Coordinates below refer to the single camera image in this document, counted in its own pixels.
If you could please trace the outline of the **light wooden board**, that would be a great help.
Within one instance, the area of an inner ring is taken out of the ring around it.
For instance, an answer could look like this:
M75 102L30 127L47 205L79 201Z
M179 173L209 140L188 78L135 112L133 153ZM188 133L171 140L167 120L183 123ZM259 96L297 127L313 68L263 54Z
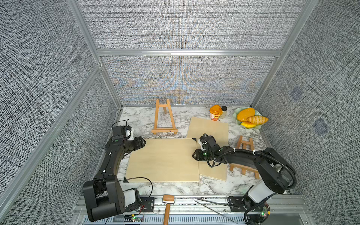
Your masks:
M198 182L197 149L191 138L147 139L145 147L130 154L126 178L146 177L152 182Z
M221 147L228 145L229 124L192 117L187 131L187 138L195 138L202 142L203 148L208 151L209 161L198 161L199 174L210 178L225 181L227 179L227 165L216 163L213 168L212 159Z

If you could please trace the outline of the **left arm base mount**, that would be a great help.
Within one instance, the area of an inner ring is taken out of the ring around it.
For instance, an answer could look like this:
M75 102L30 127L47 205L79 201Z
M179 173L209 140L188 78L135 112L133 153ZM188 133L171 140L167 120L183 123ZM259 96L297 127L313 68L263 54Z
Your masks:
M125 207L125 212L139 213L154 212L155 198L154 197L140 197L140 200L136 200L133 204Z

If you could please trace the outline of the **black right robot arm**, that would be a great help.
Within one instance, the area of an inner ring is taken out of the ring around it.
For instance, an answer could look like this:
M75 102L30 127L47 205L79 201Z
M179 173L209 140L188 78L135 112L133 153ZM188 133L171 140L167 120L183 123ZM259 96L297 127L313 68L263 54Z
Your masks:
M203 134L198 140L201 148L196 149L192 158L206 162L210 168L221 164L247 166L259 172L262 180L249 188L240 203L231 204L232 208L255 210L265 205L267 199L275 194L283 194L297 185L293 167L273 148L263 151L250 151L219 146L213 136Z

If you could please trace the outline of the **wooden easel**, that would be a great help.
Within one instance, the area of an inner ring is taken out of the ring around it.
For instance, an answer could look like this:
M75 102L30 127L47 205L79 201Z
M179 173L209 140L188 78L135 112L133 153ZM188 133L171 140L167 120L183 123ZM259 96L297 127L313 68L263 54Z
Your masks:
M243 136L240 136L236 148L242 148L248 151L248 146L250 147L250 150L255 149L253 138L249 138L247 141L243 138ZM256 179L259 180L260 174L251 159L252 158L249 155L241 153L241 155L236 158L235 162L230 164L229 170L232 172L234 168L239 168L242 175L246 175L247 172L250 172L254 174Z
M167 99L164 104L161 104L159 99L156 100L154 128L151 130L151 133L174 133L175 135L178 133L170 99Z

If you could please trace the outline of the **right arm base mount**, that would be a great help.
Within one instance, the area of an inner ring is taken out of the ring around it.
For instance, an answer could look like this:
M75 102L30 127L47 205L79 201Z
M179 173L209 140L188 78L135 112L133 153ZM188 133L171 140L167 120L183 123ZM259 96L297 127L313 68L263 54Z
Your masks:
M229 196L227 202L232 212L244 212L244 221L247 225L261 225L270 215L269 198L254 202L248 196Z

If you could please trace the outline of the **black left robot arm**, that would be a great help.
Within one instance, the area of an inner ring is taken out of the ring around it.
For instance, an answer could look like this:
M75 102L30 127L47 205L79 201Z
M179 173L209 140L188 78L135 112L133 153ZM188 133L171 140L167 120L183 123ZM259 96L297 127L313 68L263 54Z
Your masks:
M146 145L141 136L132 137L132 133L129 125L112 127L103 162L94 178L83 185L86 211L91 222L144 209L138 190L122 190L122 181L117 177L121 160Z

